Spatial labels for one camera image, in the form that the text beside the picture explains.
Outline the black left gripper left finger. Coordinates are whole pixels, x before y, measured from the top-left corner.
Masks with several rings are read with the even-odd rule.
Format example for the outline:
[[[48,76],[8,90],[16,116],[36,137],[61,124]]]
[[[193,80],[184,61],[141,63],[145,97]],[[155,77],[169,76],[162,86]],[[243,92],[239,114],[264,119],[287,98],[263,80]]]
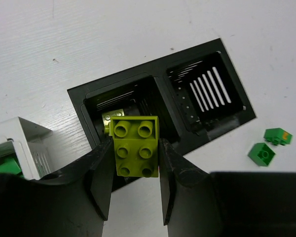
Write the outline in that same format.
[[[0,237],[100,237],[114,170],[108,138],[40,180],[0,173]]]

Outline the lime lego brick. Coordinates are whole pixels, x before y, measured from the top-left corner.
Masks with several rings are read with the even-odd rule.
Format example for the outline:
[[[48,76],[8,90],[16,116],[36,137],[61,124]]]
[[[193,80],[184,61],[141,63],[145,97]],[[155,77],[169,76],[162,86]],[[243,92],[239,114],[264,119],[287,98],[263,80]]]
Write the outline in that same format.
[[[159,176],[157,116],[112,117],[109,135],[113,138],[118,176]]]

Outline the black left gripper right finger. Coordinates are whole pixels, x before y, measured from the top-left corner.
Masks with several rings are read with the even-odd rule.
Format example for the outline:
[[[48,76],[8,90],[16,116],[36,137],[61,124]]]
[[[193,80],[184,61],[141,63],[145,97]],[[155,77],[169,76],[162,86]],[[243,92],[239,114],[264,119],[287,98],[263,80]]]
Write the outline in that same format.
[[[296,173],[207,173],[158,144],[163,224],[171,237],[296,237]]]

